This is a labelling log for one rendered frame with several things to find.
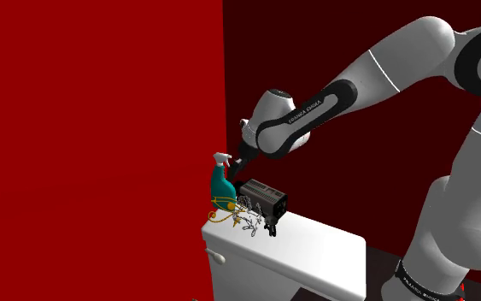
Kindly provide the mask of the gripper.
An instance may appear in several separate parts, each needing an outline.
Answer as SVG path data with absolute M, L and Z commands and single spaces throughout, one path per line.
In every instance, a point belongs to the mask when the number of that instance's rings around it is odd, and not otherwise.
M 228 169 L 227 180 L 233 182 L 245 165 L 251 160 L 257 158 L 258 154 L 259 150 L 256 146 L 253 147 L 242 140 L 238 146 L 238 158 L 230 164 Z

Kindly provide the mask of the teal spray bottle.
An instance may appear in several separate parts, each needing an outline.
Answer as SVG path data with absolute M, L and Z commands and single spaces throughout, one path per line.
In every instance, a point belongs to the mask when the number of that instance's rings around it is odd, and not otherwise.
M 211 176 L 211 197 L 229 197 L 237 199 L 235 187 L 225 177 L 225 167 L 229 167 L 228 160 L 231 157 L 231 155 L 221 152 L 213 154 L 215 165 Z

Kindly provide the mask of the small black figure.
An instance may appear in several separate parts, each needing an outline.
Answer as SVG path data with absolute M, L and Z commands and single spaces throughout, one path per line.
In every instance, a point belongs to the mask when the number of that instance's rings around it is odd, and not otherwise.
M 279 219 L 274 215 L 267 215 L 265 217 L 265 225 L 264 228 L 268 231 L 268 234 L 271 237 L 275 237 L 277 235 L 276 225 Z

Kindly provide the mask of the black and grey box appliance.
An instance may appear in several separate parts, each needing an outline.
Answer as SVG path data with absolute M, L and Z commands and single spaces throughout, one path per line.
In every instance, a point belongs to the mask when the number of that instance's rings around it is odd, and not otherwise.
M 233 185 L 237 194 L 249 197 L 253 206 L 259 204 L 264 216 L 272 215 L 279 219 L 287 212 L 288 195 L 284 192 L 255 179 L 246 182 L 238 180 Z

